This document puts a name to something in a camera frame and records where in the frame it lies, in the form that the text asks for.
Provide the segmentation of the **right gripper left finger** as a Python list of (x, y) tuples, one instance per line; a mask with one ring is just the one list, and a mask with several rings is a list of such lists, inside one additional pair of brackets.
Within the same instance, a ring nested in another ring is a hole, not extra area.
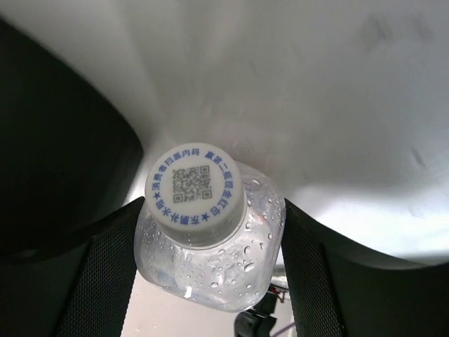
[(31, 250), (1, 254), (2, 336), (120, 336), (136, 275), (137, 198)]

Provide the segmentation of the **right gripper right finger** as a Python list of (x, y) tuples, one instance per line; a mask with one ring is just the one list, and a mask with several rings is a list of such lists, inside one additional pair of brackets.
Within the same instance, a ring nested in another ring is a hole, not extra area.
[(281, 242), (299, 336), (447, 336), (448, 264), (370, 249), (286, 202)]

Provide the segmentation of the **red label clear bottle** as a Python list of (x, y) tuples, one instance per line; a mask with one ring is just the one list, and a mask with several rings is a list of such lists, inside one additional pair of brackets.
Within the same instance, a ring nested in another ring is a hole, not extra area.
[(271, 284), (285, 222), (286, 202), (271, 178), (214, 145), (179, 145), (148, 173), (135, 263), (174, 296), (242, 312)]

